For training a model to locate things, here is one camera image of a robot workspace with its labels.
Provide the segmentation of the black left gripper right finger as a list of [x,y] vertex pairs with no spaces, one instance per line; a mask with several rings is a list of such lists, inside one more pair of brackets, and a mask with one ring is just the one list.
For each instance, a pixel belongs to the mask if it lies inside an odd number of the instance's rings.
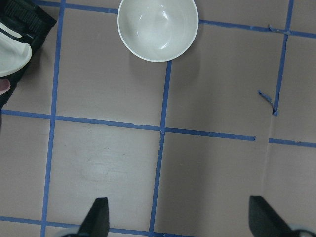
[[254,237],[296,237],[262,196],[249,197],[248,223]]

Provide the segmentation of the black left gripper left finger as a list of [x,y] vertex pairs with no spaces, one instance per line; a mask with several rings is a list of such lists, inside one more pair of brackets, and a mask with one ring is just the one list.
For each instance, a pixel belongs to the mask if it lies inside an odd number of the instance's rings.
[[107,237],[109,206],[106,197],[97,198],[77,231],[78,237]]

